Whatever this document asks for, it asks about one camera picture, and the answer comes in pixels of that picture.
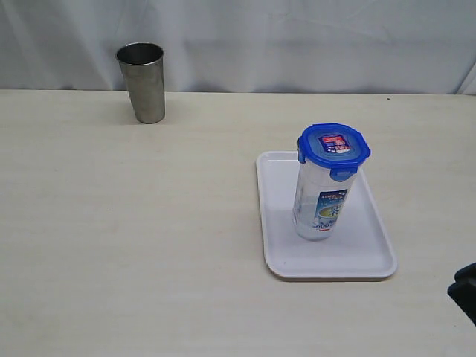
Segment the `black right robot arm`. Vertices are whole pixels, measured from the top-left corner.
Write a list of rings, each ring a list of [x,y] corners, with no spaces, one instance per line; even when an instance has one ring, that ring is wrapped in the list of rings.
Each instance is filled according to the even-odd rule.
[[[454,274],[454,282],[448,287],[449,297],[465,315],[476,324],[476,263],[469,264]]]

